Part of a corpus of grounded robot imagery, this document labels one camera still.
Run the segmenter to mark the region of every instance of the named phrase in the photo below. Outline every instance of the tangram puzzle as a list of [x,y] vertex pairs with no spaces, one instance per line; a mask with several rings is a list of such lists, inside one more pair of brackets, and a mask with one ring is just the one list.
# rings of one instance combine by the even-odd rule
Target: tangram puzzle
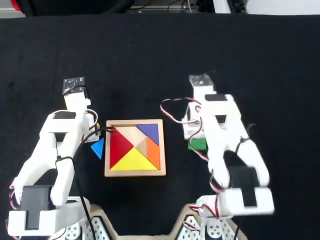
[[161,119],[110,120],[106,133],[106,177],[166,175],[165,143]]

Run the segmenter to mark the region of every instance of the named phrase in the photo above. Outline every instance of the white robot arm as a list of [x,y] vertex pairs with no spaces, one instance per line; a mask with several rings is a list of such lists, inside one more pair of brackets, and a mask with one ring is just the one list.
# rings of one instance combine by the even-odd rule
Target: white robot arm
[[[272,193],[267,187],[269,172],[256,144],[249,138],[240,111],[229,94],[218,94],[208,75],[190,76],[193,102],[182,122],[184,138],[205,138],[210,185],[215,196],[203,196],[197,204],[215,209],[220,216],[265,215],[274,212]],[[225,151],[235,152],[242,166],[226,166]]]
[[[84,137],[95,130],[98,116],[94,120],[94,116],[88,114],[94,111],[87,109],[91,102],[83,85],[84,78],[65,80],[63,95],[67,110],[48,115],[31,157],[10,186],[20,205],[19,210],[9,212],[10,236],[51,236],[86,216],[80,198],[69,197],[75,174],[73,161],[58,160],[73,158]],[[98,139],[98,135],[93,135],[88,142]],[[34,185],[50,169],[57,170],[54,185]],[[90,209],[87,199],[85,204]]]

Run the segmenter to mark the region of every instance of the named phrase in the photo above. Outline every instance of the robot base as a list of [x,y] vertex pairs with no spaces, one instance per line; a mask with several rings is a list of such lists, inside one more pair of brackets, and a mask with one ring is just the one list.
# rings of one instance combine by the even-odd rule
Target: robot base
[[[173,229],[168,235],[147,236],[147,235],[126,235],[120,236],[113,228],[106,213],[97,205],[91,205],[90,215],[93,216],[92,224],[94,226],[95,236],[97,240],[233,240],[237,225],[231,219],[217,220],[209,219],[206,225],[205,236],[201,238],[198,231],[191,231],[183,226],[183,221],[199,227],[201,219],[192,210],[189,205],[185,205],[179,214]],[[50,239],[57,240],[93,240],[90,226],[84,227],[85,231],[80,230],[80,223],[76,223],[64,230],[57,232]],[[245,234],[239,230],[238,240],[247,240]]]

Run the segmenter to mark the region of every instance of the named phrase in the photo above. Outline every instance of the black tablecloth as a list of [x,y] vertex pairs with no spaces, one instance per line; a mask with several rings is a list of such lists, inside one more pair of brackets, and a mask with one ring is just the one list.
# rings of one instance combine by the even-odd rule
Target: black tablecloth
[[[46,116],[65,107],[62,80],[85,76],[100,123],[163,119],[167,165],[165,177],[105,178],[86,146],[77,159],[85,197],[121,235],[168,234],[184,204],[212,191],[206,163],[159,104],[192,96],[189,74],[216,70],[217,89],[234,96],[245,125],[256,123],[250,134],[274,198],[274,215],[249,216],[241,228],[250,239],[316,238],[319,24],[319,16],[209,14],[1,19],[1,222],[8,185]],[[169,109],[181,118],[186,103]]]

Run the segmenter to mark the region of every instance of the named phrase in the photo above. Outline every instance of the green block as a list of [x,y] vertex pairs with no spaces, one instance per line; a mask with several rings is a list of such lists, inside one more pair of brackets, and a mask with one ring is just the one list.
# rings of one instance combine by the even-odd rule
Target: green block
[[[207,150],[207,141],[206,138],[193,138],[191,140],[192,147],[198,151]],[[188,141],[188,149],[192,150],[189,141]]]

